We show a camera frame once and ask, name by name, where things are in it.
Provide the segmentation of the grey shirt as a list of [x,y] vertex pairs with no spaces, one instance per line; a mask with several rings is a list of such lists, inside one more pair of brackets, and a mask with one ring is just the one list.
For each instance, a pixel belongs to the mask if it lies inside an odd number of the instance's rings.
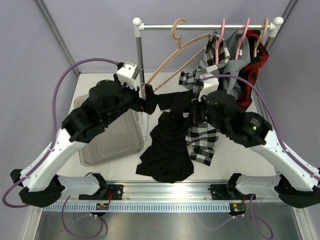
[[[237,46],[242,35],[243,33],[237,30],[226,40],[230,58],[223,70],[223,74],[238,76],[240,70],[251,62],[250,45],[246,37],[240,46],[238,58],[236,59]],[[240,83],[236,78],[221,77],[219,79],[220,89],[234,96],[236,100],[240,98],[242,92]]]

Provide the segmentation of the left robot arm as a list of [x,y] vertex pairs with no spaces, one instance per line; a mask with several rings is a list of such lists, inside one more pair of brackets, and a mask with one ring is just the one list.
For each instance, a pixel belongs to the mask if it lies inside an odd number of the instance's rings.
[[99,173],[65,177],[57,172],[96,136],[102,134],[128,110],[151,115],[159,100],[151,85],[145,87],[146,98],[118,80],[102,80],[89,90],[88,98],[62,121],[53,146],[43,153],[44,162],[28,174],[14,169],[11,179],[22,187],[19,197],[24,204],[44,208],[57,200],[79,196],[82,200],[100,200],[107,195],[108,184]]

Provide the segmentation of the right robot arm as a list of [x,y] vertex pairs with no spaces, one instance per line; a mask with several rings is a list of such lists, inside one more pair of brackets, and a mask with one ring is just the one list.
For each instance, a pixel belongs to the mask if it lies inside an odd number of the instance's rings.
[[229,197],[278,197],[294,208],[320,202],[320,170],[288,147],[275,127],[256,112],[239,111],[223,90],[192,99],[196,123],[206,122],[231,141],[259,154],[278,171],[273,176],[234,173],[226,184]]

